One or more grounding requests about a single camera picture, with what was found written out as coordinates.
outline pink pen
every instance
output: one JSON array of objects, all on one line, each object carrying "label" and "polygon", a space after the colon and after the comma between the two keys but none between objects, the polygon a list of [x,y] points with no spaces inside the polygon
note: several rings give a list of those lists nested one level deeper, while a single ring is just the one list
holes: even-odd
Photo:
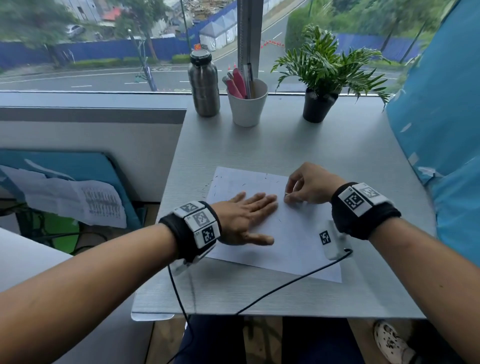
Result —
[{"label": "pink pen", "polygon": [[228,90],[229,94],[231,94],[232,96],[238,97],[238,98],[243,98],[243,96],[238,91],[237,87],[235,86],[235,83],[233,82],[233,80],[230,80],[227,77],[227,80],[225,81],[225,83],[227,84],[227,90]]},{"label": "pink pen", "polygon": [[247,96],[247,90],[245,89],[245,81],[243,80],[243,77],[238,68],[233,69],[233,82],[235,82],[235,86],[240,92],[240,95],[242,95],[242,98],[245,98]]}]

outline desk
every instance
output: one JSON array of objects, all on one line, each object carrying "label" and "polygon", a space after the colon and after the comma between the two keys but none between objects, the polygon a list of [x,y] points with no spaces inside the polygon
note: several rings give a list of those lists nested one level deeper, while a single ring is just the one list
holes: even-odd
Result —
[{"label": "desk", "polygon": [[[429,198],[400,149],[377,97],[340,97],[321,124],[301,117],[303,96],[269,95],[261,122],[231,121],[226,96],[220,114],[199,117],[190,100],[158,216],[205,199],[217,166],[288,176],[304,161],[349,181],[365,182],[392,199],[405,219],[435,234]],[[343,283],[305,278],[263,299],[248,315],[411,317],[424,315],[369,242],[351,241],[342,261]],[[294,275],[203,259],[175,277],[187,313],[233,314]],[[138,291],[134,319],[180,313],[168,271]]]}]

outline pants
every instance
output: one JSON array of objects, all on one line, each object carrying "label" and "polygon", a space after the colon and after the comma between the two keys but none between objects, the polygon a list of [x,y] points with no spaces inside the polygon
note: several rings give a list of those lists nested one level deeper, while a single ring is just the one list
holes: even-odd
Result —
[{"label": "pants", "polygon": [[[175,364],[245,364],[242,316],[192,315],[193,343]],[[192,340],[187,328],[180,350]],[[345,318],[284,317],[282,363],[363,364]]]}]

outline red roof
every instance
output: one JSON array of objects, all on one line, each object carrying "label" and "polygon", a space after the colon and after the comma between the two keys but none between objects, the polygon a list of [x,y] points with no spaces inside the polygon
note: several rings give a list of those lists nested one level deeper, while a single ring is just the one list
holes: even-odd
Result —
[{"label": "red roof", "polygon": [[121,14],[121,11],[122,9],[121,8],[114,8],[113,10],[110,10],[109,12],[106,12],[105,14],[103,14],[103,20],[111,20],[111,21],[115,21],[115,19],[117,19],[120,14]]}]

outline white cup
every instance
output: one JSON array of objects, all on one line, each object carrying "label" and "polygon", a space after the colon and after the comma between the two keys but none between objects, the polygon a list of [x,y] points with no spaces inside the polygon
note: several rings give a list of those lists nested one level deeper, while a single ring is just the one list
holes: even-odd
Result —
[{"label": "white cup", "polygon": [[260,122],[260,115],[268,95],[268,87],[258,78],[254,79],[253,84],[256,96],[254,99],[243,99],[228,94],[233,122],[239,126],[255,126]]}]

